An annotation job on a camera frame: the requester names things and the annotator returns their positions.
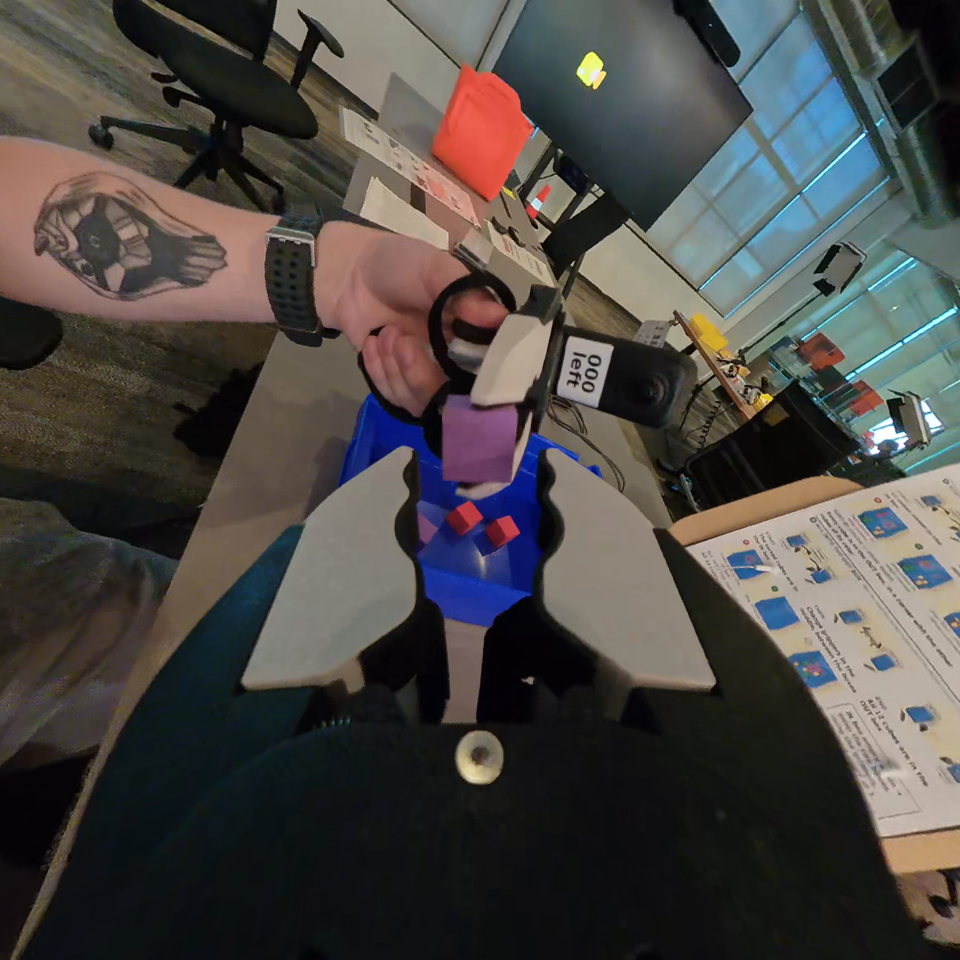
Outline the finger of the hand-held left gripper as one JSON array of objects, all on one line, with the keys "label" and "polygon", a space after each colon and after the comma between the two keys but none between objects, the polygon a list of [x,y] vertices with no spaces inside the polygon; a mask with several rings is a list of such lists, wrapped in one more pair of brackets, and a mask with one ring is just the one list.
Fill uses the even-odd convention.
[{"label": "finger of the hand-held left gripper", "polygon": [[530,436],[531,428],[524,427],[520,433],[519,439],[515,444],[511,461],[510,476],[506,481],[487,481],[479,484],[460,484],[456,487],[456,495],[460,498],[491,498],[508,488],[516,479],[520,471],[522,459]]},{"label": "finger of the hand-held left gripper", "polygon": [[493,331],[489,344],[454,336],[450,358],[475,375],[471,404],[488,409],[524,402],[543,372],[553,328],[552,319],[511,314]]}]

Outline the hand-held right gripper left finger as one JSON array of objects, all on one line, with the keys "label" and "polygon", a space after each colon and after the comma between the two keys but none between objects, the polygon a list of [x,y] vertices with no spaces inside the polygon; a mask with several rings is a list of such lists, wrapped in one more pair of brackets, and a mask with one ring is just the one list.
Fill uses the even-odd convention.
[{"label": "hand-held right gripper left finger", "polygon": [[246,664],[245,690],[320,690],[335,705],[367,687],[401,693],[420,722],[449,702],[446,622],[426,592],[419,459],[400,446],[306,518]]}]

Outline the printed leaflet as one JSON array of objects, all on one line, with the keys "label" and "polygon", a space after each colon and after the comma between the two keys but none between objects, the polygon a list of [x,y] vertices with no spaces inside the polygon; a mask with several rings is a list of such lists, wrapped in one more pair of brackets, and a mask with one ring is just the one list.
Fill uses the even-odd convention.
[{"label": "printed leaflet", "polygon": [[361,114],[344,106],[340,106],[340,127],[343,138],[358,151],[401,175],[404,180],[470,222],[474,228],[480,229],[481,222],[466,189],[438,168],[419,158]]}]

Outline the black monitor stand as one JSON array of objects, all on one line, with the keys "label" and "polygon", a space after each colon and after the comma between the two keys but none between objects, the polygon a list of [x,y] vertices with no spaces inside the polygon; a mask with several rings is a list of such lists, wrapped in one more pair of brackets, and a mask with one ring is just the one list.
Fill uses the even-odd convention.
[{"label": "black monitor stand", "polygon": [[595,195],[599,190],[595,182],[551,141],[518,188],[522,204],[531,207],[535,187],[551,175],[573,189],[573,198],[556,221],[542,218],[538,209],[528,216],[534,224],[543,222],[549,230],[543,251],[554,275],[563,280],[561,294],[566,299],[586,254],[625,226],[631,213],[611,194],[600,191]]}]

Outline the person's left hand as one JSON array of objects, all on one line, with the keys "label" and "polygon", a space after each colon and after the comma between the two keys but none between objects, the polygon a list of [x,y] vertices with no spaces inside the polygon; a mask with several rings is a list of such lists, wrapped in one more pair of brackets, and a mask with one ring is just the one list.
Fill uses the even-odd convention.
[{"label": "person's left hand", "polygon": [[363,359],[384,402],[419,417],[448,381],[429,343],[429,312],[468,275],[449,253],[372,227],[330,222],[317,239],[315,306]]}]

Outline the person's leg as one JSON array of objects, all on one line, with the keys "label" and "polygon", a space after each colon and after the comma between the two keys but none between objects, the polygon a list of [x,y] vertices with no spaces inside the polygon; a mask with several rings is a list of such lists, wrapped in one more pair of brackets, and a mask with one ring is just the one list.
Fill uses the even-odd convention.
[{"label": "person's leg", "polygon": [[177,562],[1,500],[1,763],[95,751],[148,645]]}]

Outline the large black monitor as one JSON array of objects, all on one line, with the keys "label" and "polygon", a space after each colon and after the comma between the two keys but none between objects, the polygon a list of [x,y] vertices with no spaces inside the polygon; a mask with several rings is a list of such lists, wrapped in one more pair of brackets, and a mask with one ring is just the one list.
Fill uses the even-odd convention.
[{"label": "large black monitor", "polygon": [[649,230],[753,108],[709,1],[529,1],[493,67],[524,114]]}]

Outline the person's left forearm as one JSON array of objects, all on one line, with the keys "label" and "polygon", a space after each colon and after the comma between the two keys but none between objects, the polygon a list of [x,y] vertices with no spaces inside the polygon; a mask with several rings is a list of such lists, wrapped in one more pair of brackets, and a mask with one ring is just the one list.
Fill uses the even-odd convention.
[{"label": "person's left forearm", "polygon": [[275,216],[224,205],[90,154],[1,138],[1,293],[124,322],[275,322]]}]

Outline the black equipment case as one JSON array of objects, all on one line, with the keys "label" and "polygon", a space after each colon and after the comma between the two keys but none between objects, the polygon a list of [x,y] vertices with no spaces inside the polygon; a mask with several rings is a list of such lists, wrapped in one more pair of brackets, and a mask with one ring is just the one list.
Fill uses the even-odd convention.
[{"label": "black equipment case", "polygon": [[679,475],[691,504],[713,509],[828,474],[861,439],[798,380],[751,419],[687,459]]}]

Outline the grey desk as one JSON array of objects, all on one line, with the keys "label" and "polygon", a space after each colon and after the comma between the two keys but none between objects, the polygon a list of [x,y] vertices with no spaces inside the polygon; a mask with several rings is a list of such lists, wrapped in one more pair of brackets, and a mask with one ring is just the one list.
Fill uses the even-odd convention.
[{"label": "grey desk", "polygon": [[25,868],[30,880],[2,890],[2,925],[9,927],[2,958],[18,958],[40,922],[82,816],[75,810],[84,811],[103,757],[152,678],[259,553],[335,490],[367,391],[348,346],[274,342],[150,630],[140,629],[118,654],[80,648],[90,657],[63,674],[77,682],[37,702],[54,707],[73,698],[54,719],[54,734],[63,738],[43,726],[41,738],[2,766],[2,800],[14,798],[11,777],[22,771],[30,786],[66,762],[79,762],[80,771],[67,798],[54,802],[51,836],[40,846],[41,865],[52,866]]}]

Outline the grey table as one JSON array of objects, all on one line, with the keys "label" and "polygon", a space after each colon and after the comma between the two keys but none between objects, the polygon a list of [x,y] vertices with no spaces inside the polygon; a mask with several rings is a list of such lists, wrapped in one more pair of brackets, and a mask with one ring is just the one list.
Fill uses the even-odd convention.
[{"label": "grey table", "polygon": [[393,75],[378,120],[370,122],[464,188],[481,222],[479,228],[360,150],[344,209],[358,216],[369,180],[377,177],[399,198],[448,232],[450,254],[459,254],[469,267],[490,270],[507,283],[518,301],[526,299],[533,284],[557,286],[556,275],[542,250],[541,235],[528,218],[517,192],[503,188],[493,200],[486,201],[431,156],[441,119],[435,106]]}]

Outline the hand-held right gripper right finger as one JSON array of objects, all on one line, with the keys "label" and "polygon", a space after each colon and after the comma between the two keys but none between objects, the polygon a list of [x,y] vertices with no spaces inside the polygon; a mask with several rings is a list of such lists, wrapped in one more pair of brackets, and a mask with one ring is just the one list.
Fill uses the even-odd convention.
[{"label": "hand-held right gripper right finger", "polygon": [[528,722],[545,694],[590,690],[603,714],[630,716],[636,690],[709,693],[714,671],[655,528],[558,449],[537,462],[528,596],[486,631],[486,720]]}]

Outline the black wristwatch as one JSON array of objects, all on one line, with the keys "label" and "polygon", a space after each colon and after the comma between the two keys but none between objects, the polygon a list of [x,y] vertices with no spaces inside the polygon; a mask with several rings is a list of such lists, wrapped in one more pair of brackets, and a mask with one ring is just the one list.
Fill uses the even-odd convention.
[{"label": "black wristwatch", "polygon": [[323,217],[284,214],[266,233],[264,281],[277,328],[293,343],[318,348],[341,332],[325,326],[316,309],[315,272]]}]

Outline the black office chair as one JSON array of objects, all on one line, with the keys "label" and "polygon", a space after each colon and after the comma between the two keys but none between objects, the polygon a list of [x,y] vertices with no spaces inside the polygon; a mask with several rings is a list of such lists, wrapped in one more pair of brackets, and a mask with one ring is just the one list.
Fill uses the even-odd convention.
[{"label": "black office chair", "polygon": [[318,121],[300,93],[321,46],[342,59],[340,41],[318,19],[297,12],[306,28],[290,78],[266,63],[278,2],[114,1],[112,15],[123,36],[163,65],[150,74],[165,102],[190,103],[210,111],[207,132],[103,115],[88,128],[92,143],[114,148],[114,130],[173,144],[193,158],[174,182],[186,189],[200,176],[216,182],[225,173],[260,211],[282,214],[283,186],[245,155],[248,128],[282,138],[316,137]]}]

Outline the blue plastic bin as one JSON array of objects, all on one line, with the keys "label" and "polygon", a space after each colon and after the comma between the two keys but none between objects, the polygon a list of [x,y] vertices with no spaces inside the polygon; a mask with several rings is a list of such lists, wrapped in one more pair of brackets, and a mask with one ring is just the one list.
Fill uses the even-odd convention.
[{"label": "blue plastic bin", "polygon": [[[531,593],[534,573],[542,557],[537,540],[541,506],[537,499],[537,469],[544,450],[557,449],[579,462],[573,451],[541,435],[532,436],[516,478],[500,493],[480,500],[480,525],[458,536],[446,523],[448,513],[464,503],[456,486],[442,477],[441,461],[428,451],[424,431],[393,418],[369,394],[359,408],[345,452],[339,486],[351,482],[400,447],[415,451],[420,498],[417,510],[438,525],[432,541],[417,553],[425,591],[447,619],[489,627],[501,613]],[[494,550],[486,538],[487,524],[511,516],[520,534]]]}]

